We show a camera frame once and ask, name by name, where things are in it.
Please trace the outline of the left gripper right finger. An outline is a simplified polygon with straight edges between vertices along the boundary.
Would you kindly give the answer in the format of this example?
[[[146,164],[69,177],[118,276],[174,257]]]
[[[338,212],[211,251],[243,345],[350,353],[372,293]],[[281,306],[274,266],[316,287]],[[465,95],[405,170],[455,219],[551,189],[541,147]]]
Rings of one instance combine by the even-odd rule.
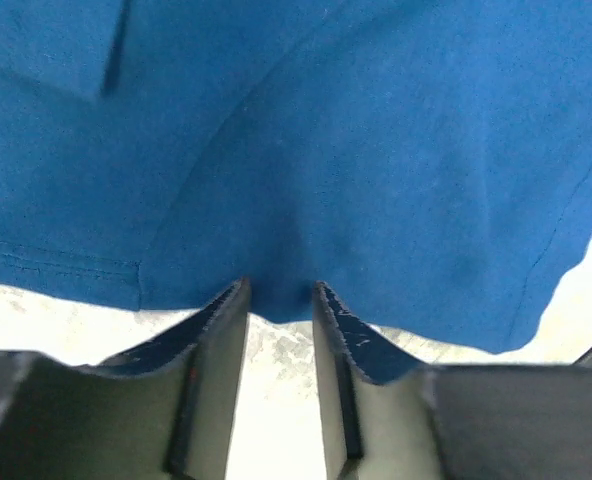
[[[570,365],[430,365],[312,294],[330,479],[592,479],[592,348]]]

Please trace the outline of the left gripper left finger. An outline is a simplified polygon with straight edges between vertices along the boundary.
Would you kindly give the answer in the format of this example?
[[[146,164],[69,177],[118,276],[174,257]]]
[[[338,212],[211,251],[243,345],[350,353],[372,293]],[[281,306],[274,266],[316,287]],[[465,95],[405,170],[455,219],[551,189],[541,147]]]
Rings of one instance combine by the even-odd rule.
[[[0,479],[221,479],[251,288],[95,365],[0,351]]]

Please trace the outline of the blue t shirt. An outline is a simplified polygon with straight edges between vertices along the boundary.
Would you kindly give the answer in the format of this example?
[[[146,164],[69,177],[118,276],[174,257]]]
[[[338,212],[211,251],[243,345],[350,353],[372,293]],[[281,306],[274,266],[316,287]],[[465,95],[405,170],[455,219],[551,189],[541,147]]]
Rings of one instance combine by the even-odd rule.
[[[592,1],[0,1],[0,284],[498,353],[591,234]]]

